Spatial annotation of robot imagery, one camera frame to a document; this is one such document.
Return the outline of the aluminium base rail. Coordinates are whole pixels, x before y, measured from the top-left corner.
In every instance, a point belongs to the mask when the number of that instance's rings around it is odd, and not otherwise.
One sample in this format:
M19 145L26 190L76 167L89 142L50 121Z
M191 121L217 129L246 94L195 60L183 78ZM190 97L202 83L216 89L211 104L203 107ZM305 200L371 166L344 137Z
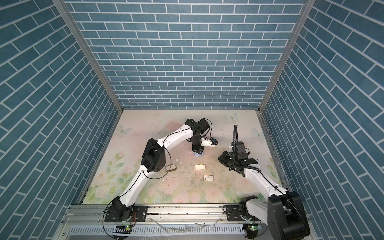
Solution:
M272 224L242 217L238 204L136 204L121 221L112 207L71 205L54 235L55 240L131 240L134 237L192 237L234 235L241 239L273 239Z

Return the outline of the blue stapler top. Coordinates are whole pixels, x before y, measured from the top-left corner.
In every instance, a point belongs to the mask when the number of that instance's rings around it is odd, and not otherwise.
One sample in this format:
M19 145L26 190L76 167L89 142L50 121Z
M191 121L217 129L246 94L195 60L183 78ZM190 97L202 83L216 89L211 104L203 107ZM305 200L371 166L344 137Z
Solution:
M204 152L194 152L194 155L197 157L202 157L204 156Z

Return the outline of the beige stapler base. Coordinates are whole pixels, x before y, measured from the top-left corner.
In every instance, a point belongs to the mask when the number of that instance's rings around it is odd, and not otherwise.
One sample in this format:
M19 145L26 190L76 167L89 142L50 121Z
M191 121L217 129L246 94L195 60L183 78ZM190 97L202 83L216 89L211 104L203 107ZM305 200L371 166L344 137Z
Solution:
M174 172L177 170L176 164L166 166L166 173Z

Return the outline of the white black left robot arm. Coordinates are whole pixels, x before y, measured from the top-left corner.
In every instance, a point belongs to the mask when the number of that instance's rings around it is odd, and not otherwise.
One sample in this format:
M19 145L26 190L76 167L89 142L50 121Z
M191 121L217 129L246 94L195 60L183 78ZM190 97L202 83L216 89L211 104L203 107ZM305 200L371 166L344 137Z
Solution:
M173 133L157 140L149 139L137 174L123 193L111 200L107 205L103 211L104 222L113 223L133 220L135 218L134 205L139 193L149 180L160 179L160 177L153 177L155 173L172 165L171 161L169 163L166 161L166 156L170 155L170 150L187 141L192 144L193 153L201 156L204 153L203 138L211 133L211 121L204 118L199 121L187 119L185 124Z

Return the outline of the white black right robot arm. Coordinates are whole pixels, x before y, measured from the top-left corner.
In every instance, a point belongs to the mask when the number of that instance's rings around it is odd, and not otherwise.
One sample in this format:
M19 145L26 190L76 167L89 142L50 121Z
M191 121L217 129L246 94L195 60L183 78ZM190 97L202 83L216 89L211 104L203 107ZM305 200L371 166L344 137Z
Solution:
M259 188L266 202L246 198L239 202L241 216L246 220L256 218L265 223L275 240L300 240L311 231L300 195L279 186L265 175L258 162L249 157L243 142L234 140L232 151L224 151L219 162L229 170L241 174Z

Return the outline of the white staple box sleeve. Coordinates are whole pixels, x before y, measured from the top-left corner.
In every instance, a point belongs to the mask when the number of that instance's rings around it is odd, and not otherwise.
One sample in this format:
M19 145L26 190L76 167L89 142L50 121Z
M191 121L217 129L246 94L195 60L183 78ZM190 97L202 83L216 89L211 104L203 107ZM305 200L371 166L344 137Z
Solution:
M212 175L204 175L203 180L207 181L207 182L213 182L214 181L214 176L212 176Z

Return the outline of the open staple box tray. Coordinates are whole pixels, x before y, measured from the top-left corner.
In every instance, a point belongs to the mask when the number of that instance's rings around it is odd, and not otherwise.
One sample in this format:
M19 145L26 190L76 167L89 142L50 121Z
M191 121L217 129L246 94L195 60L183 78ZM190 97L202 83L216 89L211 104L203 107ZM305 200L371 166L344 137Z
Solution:
M206 170L206 166L204 164L194 165L195 171L204 171Z

